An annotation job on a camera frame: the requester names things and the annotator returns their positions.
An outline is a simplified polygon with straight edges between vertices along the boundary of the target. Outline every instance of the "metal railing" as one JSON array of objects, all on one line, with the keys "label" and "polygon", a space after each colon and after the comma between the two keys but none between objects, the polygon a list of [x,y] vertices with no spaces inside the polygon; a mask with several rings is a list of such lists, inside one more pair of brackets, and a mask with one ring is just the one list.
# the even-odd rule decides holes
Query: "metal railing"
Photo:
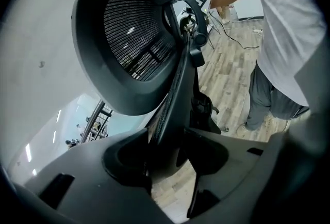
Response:
[{"label": "metal railing", "polygon": [[112,110],[100,100],[87,122],[81,143],[108,137],[107,123],[111,116]]}]

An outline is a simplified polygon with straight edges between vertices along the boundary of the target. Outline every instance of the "laminate flooring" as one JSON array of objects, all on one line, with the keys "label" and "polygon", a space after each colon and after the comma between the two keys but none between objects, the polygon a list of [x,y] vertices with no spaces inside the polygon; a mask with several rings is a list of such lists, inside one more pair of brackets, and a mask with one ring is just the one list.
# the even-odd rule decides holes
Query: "laminate flooring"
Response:
[{"label": "laminate flooring", "polygon": [[[224,25],[228,35],[243,47],[261,45],[262,36],[253,32],[262,29],[263,20],[246,20]],[[249,84],[259,48],[243,49],[224,33],[222,27],[209,34],[209,44],[202,48],[205,64],[198,68],[200,91],[208,95],[213,105],[219,109],[218,127],[228,127],[229,132],[222,135],[235,137],[237,127],[245,122],[250,107]],[[276,118],[251,132],[245,139],[267,142],[269,137],[288,128],[299,119],[284,121]],[[154,184],[152,198],[174,223],[186,220],[190,206],[196,174],[188,162],[173,176]]]}]

